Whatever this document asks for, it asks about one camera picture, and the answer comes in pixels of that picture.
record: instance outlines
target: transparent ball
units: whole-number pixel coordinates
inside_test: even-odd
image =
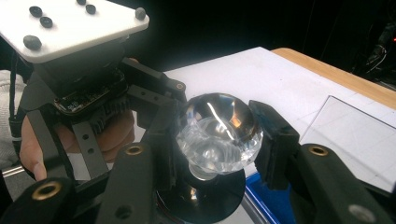
[[[177,143],[200,179],[243,169],[262,146],[262,129],[250,108],[229,94],[192,98],[178,124]]]

